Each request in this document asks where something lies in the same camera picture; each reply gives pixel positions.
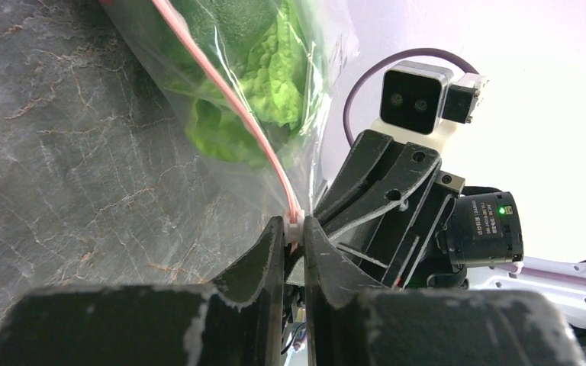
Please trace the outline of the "fake napa cabbage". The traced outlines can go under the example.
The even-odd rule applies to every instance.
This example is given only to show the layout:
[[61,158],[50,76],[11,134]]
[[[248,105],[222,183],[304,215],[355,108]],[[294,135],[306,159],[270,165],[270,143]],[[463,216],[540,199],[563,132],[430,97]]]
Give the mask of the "fake napa cabbage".
[[[291,168],[323,123],[327,58],[316,1],[176,1],[193,40],[261,126],[282,164]],[[204,73],[166,22],[156,39],[169,65],[160,88],[191,100],[185,133],[203,155],[255,169],[265,153],[222,91]]]

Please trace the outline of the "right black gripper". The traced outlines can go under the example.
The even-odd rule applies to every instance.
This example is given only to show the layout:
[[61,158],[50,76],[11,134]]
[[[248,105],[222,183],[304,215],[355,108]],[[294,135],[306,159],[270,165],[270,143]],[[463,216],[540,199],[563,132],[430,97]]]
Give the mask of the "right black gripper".
[[314,216],[341,253],[389,288],[403,289],[443,230],[465,180],[435,150],[361,132]]

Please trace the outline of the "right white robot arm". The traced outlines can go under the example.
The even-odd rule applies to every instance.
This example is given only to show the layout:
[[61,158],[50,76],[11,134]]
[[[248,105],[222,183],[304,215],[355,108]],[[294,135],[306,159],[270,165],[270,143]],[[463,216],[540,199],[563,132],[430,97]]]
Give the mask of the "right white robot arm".
[[512,194],[466,186],[435,149],[361,133],[314,216],[385,287],[536,291],[586,346],[586,260],[527,258]]

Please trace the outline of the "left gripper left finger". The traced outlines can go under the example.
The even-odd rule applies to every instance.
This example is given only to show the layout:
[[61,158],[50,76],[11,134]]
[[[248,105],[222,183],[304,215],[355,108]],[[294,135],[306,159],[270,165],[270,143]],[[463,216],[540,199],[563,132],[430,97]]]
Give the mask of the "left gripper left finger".
[[284,225],[202,284],[43,287],[0,328],[0,365],[277,365]]

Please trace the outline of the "clear zip top bag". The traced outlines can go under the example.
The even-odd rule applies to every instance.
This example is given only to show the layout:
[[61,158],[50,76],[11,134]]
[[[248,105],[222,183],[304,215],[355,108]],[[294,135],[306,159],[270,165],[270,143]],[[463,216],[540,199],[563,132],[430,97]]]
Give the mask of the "clear zip top bag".
[[345,1],[316,1],[318,7],[312,18],[319,24],[321,47],[327,58],[328,97],[320,113],[323,123],[313,129],[308,143],[291,168],[283,166],[259,123],[224,77],[214,68],[209,58],[193,40],[187,22],[175,9],[176,1],[105,1],[103,7],[132,49],[142,66],[150,74],[159,90],[180,119],[184,132],[190,113],[191,100],[184,95],[172,95],[160,88],[158,80],[169,65],[156,39],[156,16],[160,16],[179,42],[195,58],[215,85],[222,91],[243,123],[265,153],[267,163],[259,169],[241,162],[225,162],[202,155],[219,184],[260,209],[266,216],[281,216],[289,235],[301,232],[304,218],[313,213],[322,185],[320,173],[320,145],[329,119],[333,86],[346,63],[359,52],[359,41]]

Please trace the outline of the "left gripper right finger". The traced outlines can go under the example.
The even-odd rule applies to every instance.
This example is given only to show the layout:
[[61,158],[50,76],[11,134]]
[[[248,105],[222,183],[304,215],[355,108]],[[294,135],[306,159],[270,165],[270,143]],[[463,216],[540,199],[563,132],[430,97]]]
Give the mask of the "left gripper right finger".
[[311,365],[586,365],[563,315],[529,291],[394,291],[304,221]]

